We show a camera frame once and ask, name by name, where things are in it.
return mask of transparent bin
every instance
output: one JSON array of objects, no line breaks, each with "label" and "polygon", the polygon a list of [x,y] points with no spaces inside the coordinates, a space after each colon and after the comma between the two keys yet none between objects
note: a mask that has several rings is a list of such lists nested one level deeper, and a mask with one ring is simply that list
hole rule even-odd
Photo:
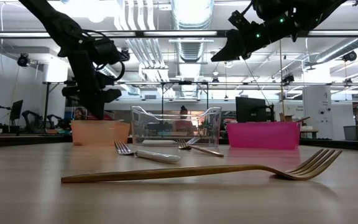
[{"label": "transparent bin", "polygon": [[131,106],[133,144],[176,145],[176,139],[200,137],[194,145],[218,147],[221,110],[213,106],[200,115],[152,114],[141,106]]}]

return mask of orange bin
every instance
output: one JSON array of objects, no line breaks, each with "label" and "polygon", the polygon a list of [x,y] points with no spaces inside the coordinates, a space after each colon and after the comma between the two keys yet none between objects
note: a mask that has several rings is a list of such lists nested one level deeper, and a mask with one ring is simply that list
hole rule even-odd
[{"label": "orange bin", "polygon": [[114,141],[127,143],[130,124],[119,121],[72,121],[75,146],[113,146]]}]

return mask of wooden table surface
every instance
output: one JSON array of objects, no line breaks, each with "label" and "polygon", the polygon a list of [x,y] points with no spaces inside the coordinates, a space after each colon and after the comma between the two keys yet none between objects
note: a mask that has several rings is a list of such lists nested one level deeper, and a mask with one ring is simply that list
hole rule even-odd
[{"label": "wooden table surface", "polygon": [[175,147],[165,165],[71,143],[0,147],[0,223],[358,223],[358,151],[344,151],[319,177],[295,182],[264,171],[177,179],[61,184],[63,175],[175,166],[266,164],[288,169],[319,148],[228,150],[225,158]]}]

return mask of computer monitor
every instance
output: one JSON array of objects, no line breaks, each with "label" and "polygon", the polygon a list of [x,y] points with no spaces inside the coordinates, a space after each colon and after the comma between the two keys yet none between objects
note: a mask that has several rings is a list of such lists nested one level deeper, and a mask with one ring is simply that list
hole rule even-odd
[{"label": "computer monitor", "polygon": [[23,100],[19,100],[13,103],[11,108],[11,116],[9,119],[11,121],[17,120],[20,118],[20,115],[22,113],[22,106],[23,106]]},{"label": "computer monitor", "polygon": [[236,97],[236,117],[238,123],[266,122],[266,102],[265,100]]}]

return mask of pink bin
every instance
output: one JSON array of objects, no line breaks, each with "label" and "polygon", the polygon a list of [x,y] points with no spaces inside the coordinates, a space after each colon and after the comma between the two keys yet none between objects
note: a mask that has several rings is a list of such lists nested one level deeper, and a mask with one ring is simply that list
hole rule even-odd
[{"label": "pink bin", "polygon": [[249,122],[227,124],[231,147],[294,150],[299,146],[296,122]]}]

